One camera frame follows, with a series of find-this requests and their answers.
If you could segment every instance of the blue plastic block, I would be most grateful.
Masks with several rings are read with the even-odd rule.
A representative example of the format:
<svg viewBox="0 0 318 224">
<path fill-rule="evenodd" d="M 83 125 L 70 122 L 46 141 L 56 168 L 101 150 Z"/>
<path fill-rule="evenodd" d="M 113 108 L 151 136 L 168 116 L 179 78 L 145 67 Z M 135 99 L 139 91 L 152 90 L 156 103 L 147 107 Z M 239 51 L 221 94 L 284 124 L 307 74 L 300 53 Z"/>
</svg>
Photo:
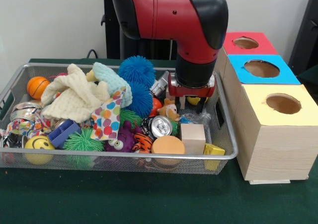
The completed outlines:
<svg viewBox="0 0 318 224">
<path fill-rule="evenodd" d="M 54 131 L 52 131 L 48 135 L 48 138 L 55 148 L 63 149 L 65 140 L 69 137 L 70 134 L 73 134 L 75 132 L 81 134 L 80 127 L 76 122 L 68 119 Z"/>
<path fill-rule="evenodd" d="M 241 83 L 244 84 L 294 84 L 299 85 L 291 69 L 279 55 L 229 55 L 229 60 Z M 258 77 L 251 74 L 244 65 L 252 60 L 269 62 L 279 69 L 276 77 Z"/>
</svg>

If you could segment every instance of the blue spiky ball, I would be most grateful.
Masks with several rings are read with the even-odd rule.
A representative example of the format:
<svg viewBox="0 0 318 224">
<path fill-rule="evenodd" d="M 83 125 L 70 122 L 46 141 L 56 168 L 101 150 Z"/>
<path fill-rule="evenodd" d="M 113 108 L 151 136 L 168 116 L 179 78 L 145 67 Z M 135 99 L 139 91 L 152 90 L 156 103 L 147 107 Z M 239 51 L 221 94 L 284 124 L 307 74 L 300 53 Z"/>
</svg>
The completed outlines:
<svg viewBox="0 0 318 224">
<path fill-rule="evenodd" d="M 149 116 L 153 109 L 153 97 L 149 90 L 137 82 L 129 85 L 133 95 L 133 102 L 126 108 L 134 111 L 141 118 Z"/>
<path fill-rule="evenodd" d="M 118 75 L 129 84 L 139 83 L 150 89 L 155 82 L 154 65 L 142 56 L 133 56 L 122 62 Z"/>
</svg>

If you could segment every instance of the red robot arm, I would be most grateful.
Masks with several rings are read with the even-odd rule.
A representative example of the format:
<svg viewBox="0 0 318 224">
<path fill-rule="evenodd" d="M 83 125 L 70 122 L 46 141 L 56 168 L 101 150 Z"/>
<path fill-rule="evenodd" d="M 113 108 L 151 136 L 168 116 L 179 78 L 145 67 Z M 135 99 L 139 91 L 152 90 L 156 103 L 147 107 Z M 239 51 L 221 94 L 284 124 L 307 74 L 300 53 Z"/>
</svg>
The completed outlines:
<svg viewBox="0 0 318 224">
<path fill-rule="evenodd" d="M 113 0 L 120 26 L 132 39 L 177 42 L 172 95 L 212 95 L 211 76 L 227 26 L 226 0 Z"/>
</svg>

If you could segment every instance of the metal wire basket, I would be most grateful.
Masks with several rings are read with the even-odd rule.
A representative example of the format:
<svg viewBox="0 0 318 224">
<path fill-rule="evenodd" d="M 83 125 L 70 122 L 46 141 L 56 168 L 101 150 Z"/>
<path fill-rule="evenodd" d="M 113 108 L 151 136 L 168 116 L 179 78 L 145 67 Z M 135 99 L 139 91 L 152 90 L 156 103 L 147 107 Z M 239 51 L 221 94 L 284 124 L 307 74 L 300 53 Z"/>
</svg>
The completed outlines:
<svg viewBox="0 0 318 224">
<path fill-rule="evenodd" d="M 50 77 L 67 72 L 66 64 L 33 64 L 20 67 L 13 75 L 8 85 L 0 94 L 0 128 L 6 129 L 9 115 L 14 105 L 31 100 L 26 91 L 28 81 L 34 76 Z M 85 73 L 92 67 L 78 65 Z M 115 71 L 118 66 L 109 66 Z M 174 69 L 156 68 L 159 77 L 164 71 Z M 73 169 L 73 170 L 104 170 L 128 172 L 169 172 L 191 174 L 219 174 L 229 159 L 236 157 L 238 147 L 231 124 L 227 102 L 222 82 L 217 73 L 216 89 L 206 102 L 204 110 L 211 114 L 209 128 L 205 129 L 206 142 L 223 148 L 225 155 L 176 155 L 176 154 L 141 154 L 97 151 L 66 151 L 47 149 L 16 149 L 0 148 L 0 167 L 41 168 L 41 169 Z M 186 106 L 183 113 L 194 112 L 193 107 Z M 48 158 L 44 165 L 31 164 L 26 154 L 34 159 Z M 162 161 L 176 163 L 174 166 L 162 166 Z"/>
</svg>

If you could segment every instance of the orange basketball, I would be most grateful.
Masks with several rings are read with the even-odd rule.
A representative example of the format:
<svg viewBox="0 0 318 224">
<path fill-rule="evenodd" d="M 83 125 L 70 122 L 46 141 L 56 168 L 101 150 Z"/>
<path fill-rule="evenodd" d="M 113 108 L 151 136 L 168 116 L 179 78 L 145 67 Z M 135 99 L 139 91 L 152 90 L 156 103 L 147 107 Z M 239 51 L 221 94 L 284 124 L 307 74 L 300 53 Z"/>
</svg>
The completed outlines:
<svg viewBox="0 0 318 224">
<path fill-rule="evenodd" d="M 26 89 L 33 99 L 41 100 L 41 96 L 49 84 L 50 82 L 45 77 L 36 76 L 28 82 Z"/>
</svg>

